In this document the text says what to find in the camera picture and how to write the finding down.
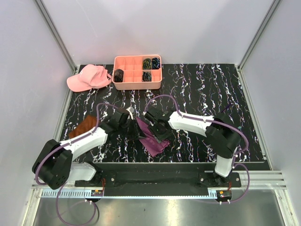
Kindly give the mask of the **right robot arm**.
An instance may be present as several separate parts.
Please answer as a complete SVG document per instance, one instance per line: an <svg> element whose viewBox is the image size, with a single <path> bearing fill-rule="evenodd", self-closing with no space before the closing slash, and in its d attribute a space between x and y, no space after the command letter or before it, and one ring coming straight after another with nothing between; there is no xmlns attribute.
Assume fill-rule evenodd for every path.
<svg viewBox="0 0 301 226"><path fill-rule="evenodd" d="M205 137L216 153L214 172L203 179L204 186L226 187L230 184L232 161L242 136L236 128L226 123L226 115L199 116L183 113L176 109L161 111L150 107L144 117L150 121L151 134L158 142L167 139L173 130L185 130Z"/></svg>

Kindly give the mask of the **purple cloth napkin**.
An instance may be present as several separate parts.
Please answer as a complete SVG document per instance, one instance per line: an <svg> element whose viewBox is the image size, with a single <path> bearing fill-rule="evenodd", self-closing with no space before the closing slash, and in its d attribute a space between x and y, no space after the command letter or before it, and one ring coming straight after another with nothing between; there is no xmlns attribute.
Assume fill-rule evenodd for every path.
<svg viewBox="0 0 301 226"><path fill-rule="evenodd" d="M139 138L139 140L152 157L162 153L164 149L169 146L170 142L168 140L163 140L159 143L148 129L148 125L144 121L138 117L136 117L136 121L144 134L144 137Z"/></svg>

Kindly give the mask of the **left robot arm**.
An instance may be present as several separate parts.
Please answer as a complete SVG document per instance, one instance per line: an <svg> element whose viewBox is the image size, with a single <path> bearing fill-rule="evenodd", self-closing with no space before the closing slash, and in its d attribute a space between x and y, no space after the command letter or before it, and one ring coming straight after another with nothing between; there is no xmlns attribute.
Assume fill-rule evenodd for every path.
<svg viewBox="0 0 301 226"><path fill-rule="evenodd" d="M118 109L89 131L57 142L47 141L37 157L32 172L37 184L56 190L68 181L86 181L91 186L100 184L101 174L91 163L76 163L74 160L89 150L104 145L114 135L126 135L128 139L146 137L129 110Z"/></svg>

